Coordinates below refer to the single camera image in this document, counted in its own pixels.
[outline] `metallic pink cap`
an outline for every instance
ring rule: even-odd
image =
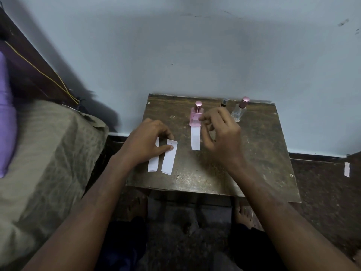
[[[245,108],[250,99],[248,97],[243,97],[242,101],[239,103],[240,108]]]
[[[194,111],[196,113],[199,113],[199,111],[201,110],[202,108],[202,102],[201,101],[196,101],[196,105],[194,106]]]

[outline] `person's left arm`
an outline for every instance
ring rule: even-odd
[[[23,270],[93,270],[128,174],[137,164],[173,148],[171,145],[156,147],[160,135],[174,139],[162,122],[145,119]]]

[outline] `yellow cable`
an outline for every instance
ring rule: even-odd
[[[5,43],[7,43],[7,45],[8,45],[9,47],[11,47],[11,49],[14,50],[14,52],[15,52],[16,54],[18,54],[21,58],[23,58],[25,61],[27,61],[33,68],[35,68],[38,72],[40,72],[40,73],[43,74],[45,77],[47,77],[49,80],[51,80],[53,83],[55,83],[57,86],[59,86],[59,87],[61,88],[61,90],[63,90],[64,92],[66,92],[76,104],[79,104],[80,101],[79,101],[78,99],[76,99],[73,95],[70,94],[70,92],[69,92],[68,89],[66,88],[63,80],[61,79],[61,77],[60,77],[56,72],[55,72],[55,74],[59,77],[59,79],[61,80],[61,82],[62,82],[62,84],[64,85],[65,89],[62,88],[56,81],[54,81],[54,80],[53,80],[52,78],[50,78],[48,75],[42,73],[39,69],[37,69],[36,66],[34,66],[34,65],[33,65],[32,63],[30,63],[27,59],[25,59],[25,57],[23,57],[19,52],[17,52],[17,51],[15,50],[15,48],[13,48],[12,45],[10,45],[7,41],[5,41]]]

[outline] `forearm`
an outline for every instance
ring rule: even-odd
[[[92,270],[131,169],[124,160],[111,159],[99,179],[25,270]]]
[[[230,171],[290,270],[357,270],[250,165]]]

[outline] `beige patterned sheet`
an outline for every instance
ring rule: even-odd
[[[18,139],[0,179],[0,267],[34,253],[79,201],[105,145],[101,120],[47,101],[16,104]]]

